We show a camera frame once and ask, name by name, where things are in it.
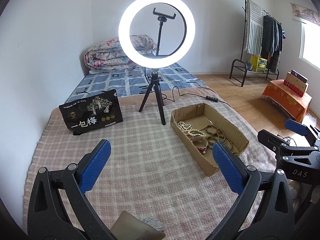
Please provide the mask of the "striped hanging cloth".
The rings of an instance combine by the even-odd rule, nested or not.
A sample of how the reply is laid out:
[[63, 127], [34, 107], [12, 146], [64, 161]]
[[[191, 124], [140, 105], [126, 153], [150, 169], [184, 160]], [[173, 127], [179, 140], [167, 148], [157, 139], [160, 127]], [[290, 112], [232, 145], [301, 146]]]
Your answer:
[[246, 42], [245, 51], [252, 55], [261, 55], [263, 40], [264, 11], [252, 0], [246, 1]]

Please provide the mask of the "black phone holder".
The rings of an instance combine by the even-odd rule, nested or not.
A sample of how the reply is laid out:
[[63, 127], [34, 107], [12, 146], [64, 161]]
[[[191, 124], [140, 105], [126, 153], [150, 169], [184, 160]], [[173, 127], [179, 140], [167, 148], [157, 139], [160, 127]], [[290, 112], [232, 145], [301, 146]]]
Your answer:
[[160, 45], [161, 45], [161, 35], [162, 35], [163, 25], [164, 25], [164, 23], [167, 22], [167, 20], [174, 20], [176, 18], [176, 13], [174, 13], [173, 15], [168, 15], [168, 14], [161, 13], [161, 12], [157, 11], [156, 8], [154, 8], [152, 14], [157, 16], [157, 21], [159, 22], [157, 49], [156, 49], [156, 56], [158, 56], [159, 50], [160, 50]]

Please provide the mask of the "floral curtain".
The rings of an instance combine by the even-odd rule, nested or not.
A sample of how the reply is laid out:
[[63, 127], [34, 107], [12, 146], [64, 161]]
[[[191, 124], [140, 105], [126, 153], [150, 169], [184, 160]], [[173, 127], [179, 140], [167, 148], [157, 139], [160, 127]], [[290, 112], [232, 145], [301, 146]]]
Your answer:
[[304, 24], [315, 24], [320, 26], [319, 13], [306, 7], [291, 3], [292, 19]]

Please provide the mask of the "blue patterned bed sheet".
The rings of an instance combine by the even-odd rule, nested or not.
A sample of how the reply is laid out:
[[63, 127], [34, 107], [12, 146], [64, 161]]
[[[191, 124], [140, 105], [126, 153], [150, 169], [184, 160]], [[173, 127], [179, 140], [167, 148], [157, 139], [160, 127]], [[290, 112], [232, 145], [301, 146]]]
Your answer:
[[[88, 74], [66, 101], [72, 102], [112, 89], [117, 91], [119, 97], [145, 94], [151, 81], [151, 71], [149, 68], [135, 67], [99, 74]], [[178, 88], [206, 86], [204, 81], [177, 63], [161, 68], [158, 71], [158, 75], [162, 91], [171, 90], [175, 86]]]

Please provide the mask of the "yellow box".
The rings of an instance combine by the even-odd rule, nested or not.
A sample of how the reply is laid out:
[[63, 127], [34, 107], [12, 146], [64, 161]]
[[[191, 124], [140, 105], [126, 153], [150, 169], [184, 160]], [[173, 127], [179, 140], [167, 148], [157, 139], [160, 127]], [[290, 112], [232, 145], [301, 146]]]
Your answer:
[[266, 70], [267, 59], [258, 57], [257, 55], [252, 55], [251, 64], [253, 65], [252, 71], [263, 73]]

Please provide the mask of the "black clothes rack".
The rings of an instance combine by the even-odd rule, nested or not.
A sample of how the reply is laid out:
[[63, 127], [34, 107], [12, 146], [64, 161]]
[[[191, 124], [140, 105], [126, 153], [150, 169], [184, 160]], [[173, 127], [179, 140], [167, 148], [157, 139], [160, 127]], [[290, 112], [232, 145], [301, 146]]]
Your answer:
[[232, 61], [229, 78], [244, 86], [255, 79], [279, 78], [279, 58], [285, 30], [282, 23], [252, 0], [245, 0], [241, 54]]

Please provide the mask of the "pink plaid blanket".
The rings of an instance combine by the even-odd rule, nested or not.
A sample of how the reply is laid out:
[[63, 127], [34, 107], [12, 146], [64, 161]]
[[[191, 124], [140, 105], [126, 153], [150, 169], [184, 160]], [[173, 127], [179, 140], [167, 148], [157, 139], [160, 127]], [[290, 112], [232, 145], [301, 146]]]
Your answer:
[[86, 197], [106, 226], [122, 211], [156, 217], [167, 239], [205, 239], [236, 200], [223, 174], [207, 176], [171, 124], [162, 125], [157, 103], [139, 111], [141, 96], [120, 99], [123, 121], [74, 136], [59, 109], [52, 111], [37, 143], [25, 181], [23, 209], [41, 167], [62, 170], [77, 163], [99, 141], [111, 143], [111, 156]]

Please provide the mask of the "folded floral quilt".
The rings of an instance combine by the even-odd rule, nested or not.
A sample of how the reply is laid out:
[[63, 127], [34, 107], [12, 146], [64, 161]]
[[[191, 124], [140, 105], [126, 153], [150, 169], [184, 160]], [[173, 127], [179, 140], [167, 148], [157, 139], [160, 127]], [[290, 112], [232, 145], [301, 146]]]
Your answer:
[[[155, 54], [157, 44], [148, 35], [131, 35], [131, 44], [141, 55]], [[84, 55], [85, 65], [92, 70], [109, 72], [132, 68], [136, 64], [124, 53], [119, 38], [103, 40], [93, 45]]]

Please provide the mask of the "orange covered table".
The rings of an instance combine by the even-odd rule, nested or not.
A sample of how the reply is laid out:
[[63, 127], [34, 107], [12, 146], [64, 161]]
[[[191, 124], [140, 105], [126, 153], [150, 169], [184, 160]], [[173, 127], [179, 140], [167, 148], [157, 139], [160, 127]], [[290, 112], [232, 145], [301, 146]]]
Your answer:
[[298, 95], [294, 90], [284, 84], [284, 80], [272, 80], [264, 89], [263, 98], [269, 98], [278, 104], [291, 119], [302, 123], [310, 107], [312, 97], [308, 93]]

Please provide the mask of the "dark hanging clothes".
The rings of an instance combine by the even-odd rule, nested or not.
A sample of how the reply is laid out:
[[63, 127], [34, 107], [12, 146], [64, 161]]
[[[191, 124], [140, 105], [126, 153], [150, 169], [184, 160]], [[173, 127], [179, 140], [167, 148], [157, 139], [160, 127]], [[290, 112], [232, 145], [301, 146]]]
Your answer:
[[266, 68], [276, 73], [283, 50], [283, 38], [285, 33], [282, 26], [269, 15], [264, 16], [263, 39], [261, 45], [261, 57], [267, 60]]

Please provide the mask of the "stacked boxes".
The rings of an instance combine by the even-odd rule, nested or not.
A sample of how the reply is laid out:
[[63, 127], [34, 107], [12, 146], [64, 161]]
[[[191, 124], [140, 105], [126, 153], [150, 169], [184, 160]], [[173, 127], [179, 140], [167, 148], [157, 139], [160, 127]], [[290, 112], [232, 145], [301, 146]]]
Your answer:
[[309, 86], [307, 82], [302, 81], [290, 72], [287, 72], [283, 83], [295, 93], [297, 93], [300, 97], [302, 97], [306, 93]]

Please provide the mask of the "brown cardboard box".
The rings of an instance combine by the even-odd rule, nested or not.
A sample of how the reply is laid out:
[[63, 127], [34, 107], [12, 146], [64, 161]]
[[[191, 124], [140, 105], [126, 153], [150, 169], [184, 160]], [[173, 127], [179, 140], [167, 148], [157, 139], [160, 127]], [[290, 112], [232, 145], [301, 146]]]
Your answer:
[[208, 177], [218, 170], [212, 154], [215, 143], [223, 143], [236, 155], [242, 154], [249, 145], [236, 126], [206, 103], [173, 110], [170, 124]]

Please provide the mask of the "black tripod stand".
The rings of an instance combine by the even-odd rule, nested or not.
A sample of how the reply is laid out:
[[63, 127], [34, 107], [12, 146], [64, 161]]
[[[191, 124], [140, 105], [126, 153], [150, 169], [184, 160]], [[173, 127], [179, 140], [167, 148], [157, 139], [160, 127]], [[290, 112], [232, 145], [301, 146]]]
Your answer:
[[150, 84], [148, 85], [148, 88], [147, 88], [146, 93], [144, 95], [142, 104], [139, 108], [139, 112], [142, 112], [152, 90], [154, 90], [154, 92], [155, 92], [155, 97], [156, 97], [156, 101], [157, 101], [157, 105], [158, 105], [161, 123], [162, 123], [162, 125], [166, 125], [165, 116], [164, 116], [164, 109], [163, 109], [163, 99], [162, 99], [160, 81], [159, 81], [159, 76], [158, 76], [157, 71], [151, 72], [151, 81], [150, 81]]

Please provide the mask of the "black snack bag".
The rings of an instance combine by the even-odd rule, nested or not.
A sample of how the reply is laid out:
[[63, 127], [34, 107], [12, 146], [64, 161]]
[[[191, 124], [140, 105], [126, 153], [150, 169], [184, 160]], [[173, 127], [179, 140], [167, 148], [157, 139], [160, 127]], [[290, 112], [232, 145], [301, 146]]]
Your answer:
[[115, 89], [59, 106], [66, 127], [81, 135], [123, 121]]

